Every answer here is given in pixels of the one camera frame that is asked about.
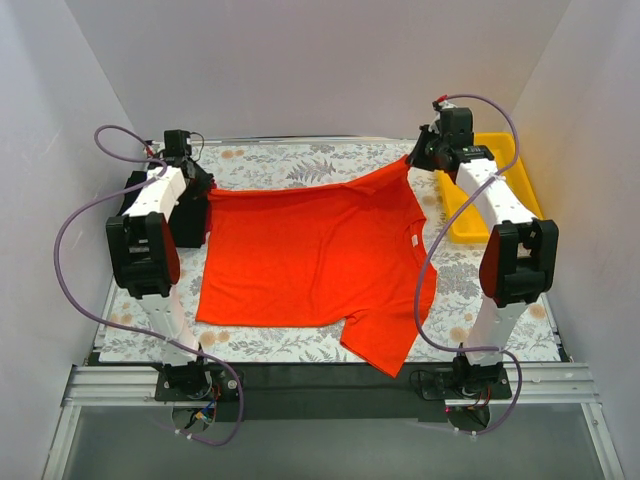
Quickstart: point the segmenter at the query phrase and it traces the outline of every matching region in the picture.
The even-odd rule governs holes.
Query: floral pattern
[[[275,143],[207,146],[200,164],[215,175],[220,188],[231,190],[301,188],[353,180],[408,153],[412,142],[390,143]],[[427,216],[423,236],[430,245],[446,218],[435,175],[412,169],[409,181]],[[433,263],[438,287],[425,330],[438,343],[463,341],[481,304],[478,267],[483,245],[456,245],[448,239]],[[178,293],[189,327],[205,351],[230,362],[361,362],[340,345],[344,320],[322,328],[216,327],[195,323],[206,246],[180,249]],[[146,315],[126,291],[116,289],[109,317],[117,322],[149,328]],[[158,340],[107,328],[100,348],[103,362],[159,362]],[[558,361],[548,312],[539,302],[518,321],[509,349],[523,361]],[[420,337],[408,361],[450,361],[452,354],[435,350]]]

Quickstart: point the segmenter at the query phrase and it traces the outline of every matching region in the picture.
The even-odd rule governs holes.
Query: gray wall
[[[142,134],[209,138],[414,138],[456,91],[511,109],[568,3],[67,0]]]
[[[640,478],[640,3],[573,0],[515,109],[560,226],[550,301],[588,361],[627,478]]]
[[[129,168],[99,154],[92,134],[129,122],[63,0],[2,1],[0,31],[0,478],[34,479],[71,364],[95,331],[56,284],[53,240],[75,207],[124,182]],[[62,255],[71,288],[96,312],[110,278],[104,220],[113,207],[81,217]]]

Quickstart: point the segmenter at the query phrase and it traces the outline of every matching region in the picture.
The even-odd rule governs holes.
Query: red cloth
[[[213,190],[196,320],[318,327],[346,317],[342,345],[396,376],[417,335],[413,297],[426,257],[426,219],[404,160],[342,184]],[[422,318],[435,289],[430,266]]]

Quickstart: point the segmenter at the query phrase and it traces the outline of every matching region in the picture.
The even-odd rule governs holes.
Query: yellow plastic container
[[[477,133],[475,135],[475,144],[485,145],[491,150],[498,168],[504,167],[509,163],[515,151],[513,137],[508,133]],[[437,175],[444,211],[447,214],[447,218],[451,218],[451,215],[469,197],[454,185],[449,175],[444,172],[437,172]],[[507,170],[504,176],[506,177],[507,185],[523,205],[535,213],[538,218],[542,218],[542,212],[533,194],[521,157],[518,158],[517,163],[512,168]],[[489,240],[489,230],[476,207],[471,205],[453,223],[449,229],[449,236],[455,243],[486,243]]]

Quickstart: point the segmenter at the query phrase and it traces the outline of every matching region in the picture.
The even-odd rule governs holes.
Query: cable
[[[198,152],[198,158],[194,160],[194,162],[199,162],[200,157],[202,157],[202,150],[204,149],[204,142],[205,142],[204,136],[198,132],[191,132],[191,135],[198,135],[202,139],[202,144],[200,145],[200,151]]]
[[[436,239],[433,241],[433,244],[429,248],[429,252],[427,253],[427,258],[425,259],[424,263],[422,264],[422,268],[420,269],[420,275],[418,277],[418,283],[416,285],[416,292],[415,292],[414,302],[413,302],[414,320],[415,320],[415,323],[416,323],[416,327],[418,328],[418,333],[424,339],[424,341],[427,342],[429,345],[431,345],[433,348],[436,348],[438,350],[442,350],[444,352],[450,352],[450,353],[471,353],[471,352],[497,352],[497,353],[502,353],[502,354],[507,355],[508,357],[510,357],[511,360],[513,360],[513,362],[514,362],[514,364],[516,366],[516,371],[518,372],[518,385],[516,387],[516,392],[513,394],[513,398],[511,400],[511,403],[507,407],[507,410],[504,412],[504,414],[493,425],[491,425],[490,427],[487,427],[485,430],[482,430],[480,432],[461,430],[461,432],[463,432],[463,433],[465,433],[467,435],[475,436],[476,434],[477,435],[483,435],[485,433],[493,432],[495,429],[500,427],[500,425],[502,425],[507,420],[507,418],[509,418],[509,416],[511,415],[511,412],[513,412],[513,409],[516,406],[516,403],[518,403],[518,398],[520,397],[520,392],[522,391],[522,367],[520,366],[520,362],[518,361],[518,359],[516,358],[516,356],[513,353],[509,352],[508,350],[500,349],[499,347],[493,347],[493,346],[486,346],[486,347],[447,347],[446,345],[440,345],[440,344],[434,342],[433,340],[431,340],[427,336],[427,334],[424,332],[424,330],[422,328],[422,320],[420,318],[420,294],[422,292],[422,284],[424,283],[424,278],[425,278],[425,276],[427,274],[427,268],[431,264],[431,259],[433,258],[433,255],[434,255],[436,249],[438,248],[438,245],[440,245],[440,242],[442,242],[442,239],[446,235],[447,231],[449,230],[449,228],[451,228],[451,225],[453,225],[453,222],[456,221],[456,219],[462,214],[462,212],[464,212],[465,209],[467,207],[469,207],[476,200],[476,198],[478,198],[480,196],[480,194],[483,191],[485,191],[494,181],[496,181],[496,179],[500,175],[502,175],[504,172],[506,172],[507,170],[509,170],[511,167],[513,167],[516,164],[516,162],[518,161],[518,157],[520,156],[520,139],[518,138],[518,131],[516,130],[516,126],[514,125],[513,120],[511,119],[511,116],[500,105],[495,103],[493,100],[491,100],[491,99],[489,99],[487,97],[484,97],[482,95],[476,95],[476,94],[473,94],[473,93],[459,93],[459,94],[455,94],[455,95],[444,95],[444,96],[442,96],[442,97],[440,97],[438,99],[438,102],[443,102],[444,100],[453,100],[455,98],[472,98],[472,99],[475,99],[475,100],[480,100],[481,102],[487,103],[487,104],[491,105],[493,108],[495,108],[496,110],[498,110],[502,114],[502,116],[505,118],[507,123],[509,124],[509,128],[511,129],[511,133],[513,134],[513,142],[515,144],[515,151],[514,151],[514,154],[513,154],[513,159],[508,164],[506,164],[504,167],[498,169],[498,171],[495,173],[495,175],[490,176],[482,185],[480,185],[480,187],[478,187],[478,189],[469,196],[467,201],[464,202],[460,206],[460,208],[451,216],[451,218],[447,221],[447,223],[445,223],[445,225],[442,228],[442,230],[440,231],[440,233],[438,233],[438,236],[436,237]],[[423,428],[431,428],[431,429],[450,431],[450,429],[444,429],[444,428],[436,427],[436,426],[426,426],[426,425],[419,425],[419,426],[423,427]]]
[[[129,162],[129,163],[147,163],[147,160],[138,160],[135,158],[129,158],[129,157],[123,157],[121,155],[118,155],[116,153],[111,152],[110,150],[108,150],[106,147],[104,147],[102,145],[102,143],[100,142],[100,133],[102,133],[104,130],[119,130],[121,132],[126,133],[127,135],[135,138],[136,140],[138,140],[140,143],[142,143],[143,145],[145,145],[145,147],[147,146],[145,141],[140,138],[138,135],[136,135],[135,133],[133,133],[132,131],[124,128],[124,127],[120,127],[118,125],[103,125],[100,128],[98,128],[94,135],[93,135],[93,140],[95,141],[97,147],[104,153],[106,153],[107,155],[116,158],[118,160],[122,160],[123,162]],[[150,163],[155,163],[158,164],[160,166],[162,166],[162,170],[160,171],[160,175],[158,175],[159,177],[163,176],[165,174],[165,172],[167,171],[167,164],[161,160],[161,159],[149,159]],[[141,188],[150,185],[151,183],[153,183],[156,180],[157,177],[152,177],[149,178],[147,180],[145,180],[142,183],[139,183],[137,185],[134,185],[132,187],[129,188],[125,188],[123,190],[118,190],[117,192],[113,192],[110,193],[108,195],[105,195],[104,197],[100,197],[100,198],[96,198],[92,201],[90,201],[89,203],[83,205],[82,207],[78,208],[75,212],[73,212],[71,215],[69,215],[69,217],[63,222],[62,226],[60,227],[60,230],[58,231],[58,235],[56,236],[56,240],[55,243],[53,245],[53,266],[55,268],[56,271],[56,278],[58,280],[58,283],[60,284],[60,288],[62,289],[62,293],[64,293],[64,296],[67,297],[67,300],[69,301],[69,303],[71,303],[71,305],[78,311],[80,312],[82,315],[84,315],[85,317],[89,318],[90,320],[93,320],[94,322],[98,322],[102,325],[106,325],[108,327],[112,327],[112,328],[119,328],[120,330],[126,330],[128,332],[134,332],[134,333],[141,333],[143,335],[149,335],[151,337],[155,337],[159,340],[162,340],[166,343],[169,343],[170,345],[173,345],[174,347],[177,347],[181,350],[184,350],[185,352],[189,352],[193,355],[197,355],[199,357],[204,357],[207,358],[215,363],[217,363],[218,365],[220,365],[222,368],[224,368],[227,372],[229,372],[229,374],[233,377],[233,379],[236,381],[237,385],[238,385],[238,403],[239,403],[239,410],[238,410],[238,418],[236,420],[236,423],[233,427],[233,429],[231,430],[231,433],[229,433],[229,435],[224,438],[223,440],[220,441],[213,441],[210,440],[208,438],[203,438],[203,437],[198,437],[195,435],[191,435],[188,432],[185,432],[184,430],[178,430],[178,433],[181,433],[185,436],[187,435],[191,435],[189,438],[192,438],[196,441],[202,442],[202,443],[206,443],[207,445],[211,445],[211,446],[222,446],[222,445],[226,445],[227,443],[229,443],[236,435],[236,433],[238,432],[238,429],[240,428],[240,424],[242,422],[242,415],[244,412],[244,391],[242,389],[242,383],[240,382],[240,378],[238,377],[238,374],[236,373],[236,371],[226,362],[224,362],[223,360],[219,359],[218,357],[214,356],[214,355],[210,355],[208,353],[202,352],[202,351],[198,351],[195,350],[191,347],[188,347],[186,345],[183,345],[179,342],[177,342],[176,340],[173,340],[171,338],[168,338],[160,333],[154,332],[153,330],[147,330],[144,328],[138,328],[138,327],[131,327],[131,326],[127,326],[127,325],[120,325],[118,323],[114,323],[114,322],[110,322],[109,320],[105,320],[103,318],[98,317],[97,315],[94,315],[93,313],[91,313],[89,310],[87,310],[86,308],[84,308],[82,305],[80,305],[80,303],[75,299],[75,297],[73,296],[73,294],[71,293],[71,291],[69,290],[69,287],[67,286],[67,283],[64,279],[64,276],[62,274],[62,269],[60,267],[60,245],[62,244],[62,237],[64,236],[65,232],[67,231],[67,228],[69,228],[69,225],[71,225],[71,223],[83,212],[85,212],[86,210],[90,209],[91,207],[94,207],[100,203],[106,202],[107,200],[111,200],[112,198],[118,197],[120,195],[123,195],[125,193],[129,193],[129,192],[134,192],[136,190],[140,190]]]

